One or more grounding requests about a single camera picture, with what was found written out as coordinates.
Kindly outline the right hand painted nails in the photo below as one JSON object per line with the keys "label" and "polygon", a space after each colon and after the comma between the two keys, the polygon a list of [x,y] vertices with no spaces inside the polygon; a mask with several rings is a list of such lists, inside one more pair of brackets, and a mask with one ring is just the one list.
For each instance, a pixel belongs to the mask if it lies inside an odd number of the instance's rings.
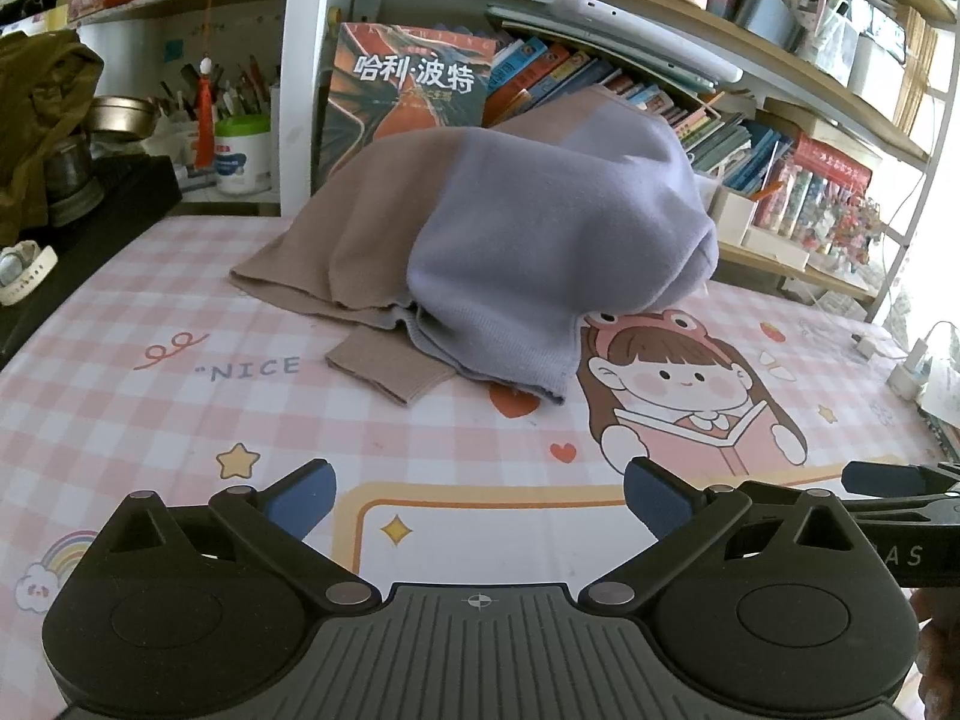
{"label": "right hand painted nails", "polygon": [[910,598],[921,632],[916,666],[924,717],[958,717],[958,589],[918,589]]}

